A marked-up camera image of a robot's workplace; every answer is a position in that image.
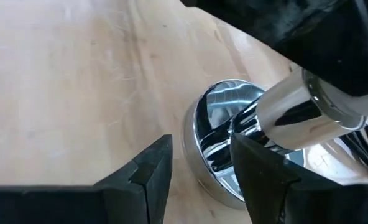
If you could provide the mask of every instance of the light wood grain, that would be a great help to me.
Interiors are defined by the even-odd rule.
[[[93,184],[173,134],[165,223],[249,223],[193,178],[182,121],[216,81],[269,88],[288,68],[179,0],[0,0],[0,184]]]

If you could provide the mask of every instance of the chrome base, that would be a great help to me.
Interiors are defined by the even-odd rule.
[[[282,149],[266,141],[265,135],[261,140],[255,106],[263,93],[243,80],[223,80],[211,86],[186,113],[183,145],[191,170],[213,198],[231,208],[246,209],[229,153],[233,131],[304,165],[303,151]]]

